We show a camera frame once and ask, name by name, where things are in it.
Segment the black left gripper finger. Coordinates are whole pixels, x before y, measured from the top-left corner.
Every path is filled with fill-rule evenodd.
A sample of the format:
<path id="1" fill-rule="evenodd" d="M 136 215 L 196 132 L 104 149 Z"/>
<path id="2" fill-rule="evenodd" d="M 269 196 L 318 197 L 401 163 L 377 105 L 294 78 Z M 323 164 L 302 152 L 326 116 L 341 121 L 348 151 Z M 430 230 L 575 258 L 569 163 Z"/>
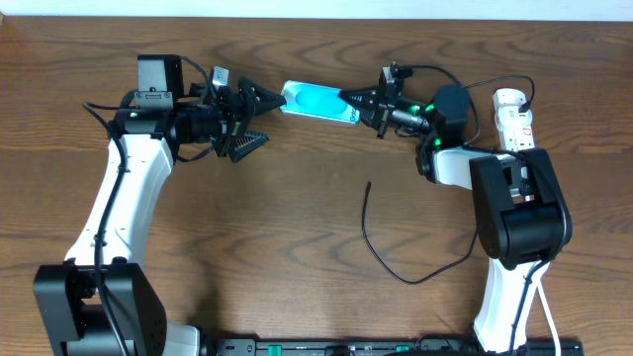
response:
<path id="1" fill-rule="evenodd" d="M 243 102 L 242 116 L 245 119 L 263 115 L 287 103 L 283 95 L 271 92 L 245 77 L 238 80 L 237 88 Z"/>
<path id="2" fill-rule="evenodd" d="M 230 140 L 228 156 L 232 163 L 237 163 L 268 141 L 269 136 L 266 133 L 247 131 L 243 136 Z"/>

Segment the silver Galaxy smartphone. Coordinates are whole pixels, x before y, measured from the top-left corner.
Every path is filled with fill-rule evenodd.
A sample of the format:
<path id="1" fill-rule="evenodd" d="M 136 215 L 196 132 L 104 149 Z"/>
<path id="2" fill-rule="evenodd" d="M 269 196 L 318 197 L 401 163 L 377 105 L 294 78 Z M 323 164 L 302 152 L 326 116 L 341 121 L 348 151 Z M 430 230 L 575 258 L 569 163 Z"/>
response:
<path id="1" fill-rule="evenodd" d="M 357 125 L 358 111 L 339 97 L 340 92 L 338 88 L 288 80 L 281 92 L 286 104 L 280 110 L 284 114 Z"/>

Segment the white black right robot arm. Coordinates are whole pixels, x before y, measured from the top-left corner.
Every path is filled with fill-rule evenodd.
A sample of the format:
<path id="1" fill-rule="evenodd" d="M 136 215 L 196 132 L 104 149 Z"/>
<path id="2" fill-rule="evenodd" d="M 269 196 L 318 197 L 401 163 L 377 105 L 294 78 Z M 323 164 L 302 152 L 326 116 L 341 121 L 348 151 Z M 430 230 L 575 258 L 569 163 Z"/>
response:
<path id="1" fill-rule="evenodd" d="M 527 351 L 525 328 L 541 278 L 570 241 L 572 219 L 550 156 L 543 148 L 510 143 L 510 132 L 531 123 L 528 98 L 496 92 L 499 148 L 475 147 L 464 130 L 478 116 L 469 86 L 457 77 L 427 103 L 404 97 L 418 65 L 392 63 L 373 87 L 342 90 L 339 98 L 384 137 L 388 129 L 418 138 L 418 173 L 429 182 L 461 187 L 473 196 L 473 240 L 489 257 L 484 300 L 473 324 L 482 354 Z"/>

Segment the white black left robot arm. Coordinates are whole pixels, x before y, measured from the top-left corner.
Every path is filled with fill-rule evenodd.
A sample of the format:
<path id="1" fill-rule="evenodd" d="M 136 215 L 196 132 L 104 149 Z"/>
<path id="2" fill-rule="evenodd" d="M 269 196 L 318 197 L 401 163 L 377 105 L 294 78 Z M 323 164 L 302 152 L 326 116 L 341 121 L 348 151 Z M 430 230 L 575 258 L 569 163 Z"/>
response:
<path id="1" fill-rule="evenodd" d="M 89 218 L 58 264 L 43 265 L 34 294 L 56 355 L 209 355 L 197 326 L 168 320 L 143 272 L 161 189 L 184 144 L 237 162 L 266 143 L 253 118 L 285 104 L 240 78 L 235 87 L 205 72 L 186 84 L 177 54 L 142 54 L 137 86 L 104 123 L 107 168 Z"/>

